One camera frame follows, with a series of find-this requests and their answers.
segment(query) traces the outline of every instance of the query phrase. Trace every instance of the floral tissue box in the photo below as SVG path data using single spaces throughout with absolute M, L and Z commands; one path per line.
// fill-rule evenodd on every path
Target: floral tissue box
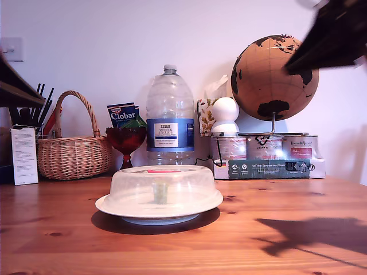
M 197 117 L 199 119 L 200 136 L 211 136 L 211 129 L 216 122 L 213 118 L 213 105 L 218 99 L 199 99 L 197 101 Z

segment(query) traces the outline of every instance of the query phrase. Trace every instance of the bottle cap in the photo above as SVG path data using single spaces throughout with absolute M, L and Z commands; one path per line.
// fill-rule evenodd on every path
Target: bottle cap
M 164 67 L 165 73 L 176 73 L 177 67 L 176 65 L 166 64 Z

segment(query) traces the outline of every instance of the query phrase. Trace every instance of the tin can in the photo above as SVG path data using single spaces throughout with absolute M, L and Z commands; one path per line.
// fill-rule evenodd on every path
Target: tin can
M 285 136 L 283 152 L 286 159 L 317 159 L 318 136 Z
M 212 136 L 210 139 L 210 149 L 212 150 L 214 160 L 220 159 L 219 152 L 221 154 L 222 160 L 247 159 L 246 137 L 244 136 Z
M 247 159 L 283 159 L 283 136 L 248 136 Z

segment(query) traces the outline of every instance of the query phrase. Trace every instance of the paper sign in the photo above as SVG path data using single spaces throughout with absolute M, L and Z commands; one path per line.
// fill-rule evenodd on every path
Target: paper sign
M 34 128 L 11 129 L 15 185 L 38 183 Z

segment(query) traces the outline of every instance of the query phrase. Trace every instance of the wooden table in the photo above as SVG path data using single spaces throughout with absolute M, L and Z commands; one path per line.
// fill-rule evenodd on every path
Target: wooden table
M 110 177 L 1 186 L 1 274 L 367 274 L 367 187 L 217 181 L 216 209 L 138 226 L 95 200 Z

